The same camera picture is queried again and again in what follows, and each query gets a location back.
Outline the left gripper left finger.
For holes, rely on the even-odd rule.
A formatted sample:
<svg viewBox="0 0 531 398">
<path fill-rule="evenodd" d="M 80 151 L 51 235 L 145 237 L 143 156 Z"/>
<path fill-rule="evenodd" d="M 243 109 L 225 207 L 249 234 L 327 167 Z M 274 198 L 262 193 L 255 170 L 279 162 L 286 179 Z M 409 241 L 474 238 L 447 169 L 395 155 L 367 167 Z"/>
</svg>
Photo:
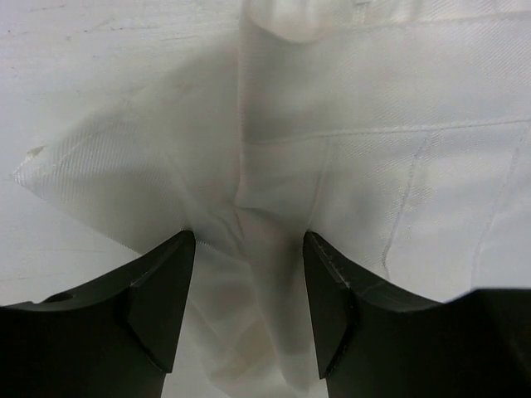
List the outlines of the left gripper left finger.
<svg viewBox="0 0 531 398">
<path fill-rule="evenodd" d="M 2 307 L 2 396 L 161 396 L 195 247 L 194 234 L 182 231 L 85 284 Z"/>
</svg>

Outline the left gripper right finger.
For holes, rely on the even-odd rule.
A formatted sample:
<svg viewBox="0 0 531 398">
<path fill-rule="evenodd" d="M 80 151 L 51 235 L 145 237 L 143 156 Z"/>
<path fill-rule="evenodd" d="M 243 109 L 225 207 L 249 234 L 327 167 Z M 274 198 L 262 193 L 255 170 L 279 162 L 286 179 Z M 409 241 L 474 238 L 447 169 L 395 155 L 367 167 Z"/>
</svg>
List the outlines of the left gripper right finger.
<svg viewBox="0 0 531 398">
<path fill-rule="evenodd" d="M 331 397 L 527 397 L 530 292 L 438 303 L 307 232 L 304 276 L 319 377 Z"/>
</svg>

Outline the white pleated skirt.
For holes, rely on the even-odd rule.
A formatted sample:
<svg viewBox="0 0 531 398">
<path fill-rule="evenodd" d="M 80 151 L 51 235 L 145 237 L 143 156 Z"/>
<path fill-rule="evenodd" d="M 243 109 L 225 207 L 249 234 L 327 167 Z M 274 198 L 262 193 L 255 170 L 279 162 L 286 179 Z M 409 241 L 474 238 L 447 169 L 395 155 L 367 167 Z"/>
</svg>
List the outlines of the white pleated skirt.
<svg viewBox="0 0 531 398">
<path fill-rule="evenodd" d="M 302 245 L 446 301 L 530 285 L 527 1 L 246 1 L 14 177 L 139 253 L 197 239 L 188 327 L 230 397 L 319 396 Z"/>
</svg>

